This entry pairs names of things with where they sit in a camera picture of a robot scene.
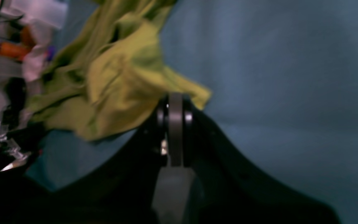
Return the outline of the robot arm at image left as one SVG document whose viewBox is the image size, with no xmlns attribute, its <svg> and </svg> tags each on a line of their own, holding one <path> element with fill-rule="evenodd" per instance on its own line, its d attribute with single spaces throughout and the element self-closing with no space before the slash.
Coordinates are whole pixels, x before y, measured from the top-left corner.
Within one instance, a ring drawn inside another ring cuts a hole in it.
<svg viewBox="0 0 358 224">
<path fill-rule="evenodd" d="M 0 126 L 0 224 L 156 224 L 155 182 L 167 156 L 162 134 L 141 128 L 115 157 L 87 176 L 51 192 L 25 175 L 41 155 L 43 124 L 18 129 L 26 84 L 10 78 Z"/>
</svg>

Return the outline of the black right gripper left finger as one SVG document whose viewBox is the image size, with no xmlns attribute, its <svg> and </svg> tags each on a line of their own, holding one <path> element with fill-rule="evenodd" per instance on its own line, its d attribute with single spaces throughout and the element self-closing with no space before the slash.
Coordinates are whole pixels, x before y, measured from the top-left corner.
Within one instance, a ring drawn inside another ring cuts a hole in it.
<svg viewBox="0 0 358 224">
<path fill-rule="evenodd" d="M 166 95 L 118 152 L 85 177 L 52 193 L 0 172 L 0 224 L 130 224 L 154 221 L 158 173 L 177 165 L 177 96 Z"/>
</svg>

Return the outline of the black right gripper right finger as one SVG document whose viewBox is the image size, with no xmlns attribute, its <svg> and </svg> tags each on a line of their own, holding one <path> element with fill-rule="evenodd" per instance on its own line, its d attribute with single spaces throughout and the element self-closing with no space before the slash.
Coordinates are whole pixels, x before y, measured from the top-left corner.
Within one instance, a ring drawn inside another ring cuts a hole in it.
<svg viewBox="0 0 358 224">
<path fill-rule="evenodd" d="M 176 166 L 194 170 L 203 201 L 194 224 L 339 224 L 328 205 L 277 181 L 246 159 L 191 100 L 176 94 Z"/>
</svg>

